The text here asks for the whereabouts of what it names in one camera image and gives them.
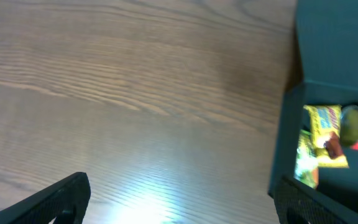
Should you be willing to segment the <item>dark green box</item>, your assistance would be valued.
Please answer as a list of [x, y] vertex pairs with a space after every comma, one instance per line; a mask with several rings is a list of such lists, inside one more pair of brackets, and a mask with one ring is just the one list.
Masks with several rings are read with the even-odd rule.
[[[304, 105], [358, 105], [358, 0], [299, 1], [295, 30], [302, 81], [283, 97], [269, 187], [295, 170]], [[345, 148], [347, 169], [323, 168], [314, 195], [358, 223], [358, 151]]]

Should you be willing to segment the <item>green orange snack packet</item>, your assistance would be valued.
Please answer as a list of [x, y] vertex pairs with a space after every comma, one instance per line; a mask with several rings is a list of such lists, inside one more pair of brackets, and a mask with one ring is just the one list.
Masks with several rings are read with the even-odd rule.
[[311, 142], [311, 133], [301, 130], [296, 150], [294, 178], [315, 189], [319, 183], [318, 160]]

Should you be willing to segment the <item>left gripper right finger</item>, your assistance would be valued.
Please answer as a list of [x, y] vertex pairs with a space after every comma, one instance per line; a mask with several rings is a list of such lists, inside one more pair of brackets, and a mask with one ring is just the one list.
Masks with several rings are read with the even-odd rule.
[[273, 189], [281, 224], [357, 224], [358, 213], [293, 177], [283, 176]]

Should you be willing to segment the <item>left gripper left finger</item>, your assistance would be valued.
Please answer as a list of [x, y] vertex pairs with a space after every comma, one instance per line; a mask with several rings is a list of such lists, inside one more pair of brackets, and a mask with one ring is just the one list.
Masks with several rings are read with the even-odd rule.
[[85, 172], [75, 172], [0, 211], [0, 224], [82, 224], [91, 197]]

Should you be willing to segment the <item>yellow brown snack packet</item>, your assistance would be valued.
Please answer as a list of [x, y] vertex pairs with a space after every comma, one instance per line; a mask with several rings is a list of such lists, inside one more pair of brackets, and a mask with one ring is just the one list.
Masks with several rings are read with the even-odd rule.
[[[319, 167], [348, 168], [349, 164], [339, 144], [341, 105], [304, 105], [310, 116], [311, 143]], [[339, 150], [329, 152], [327, 143], [333, 140]]]

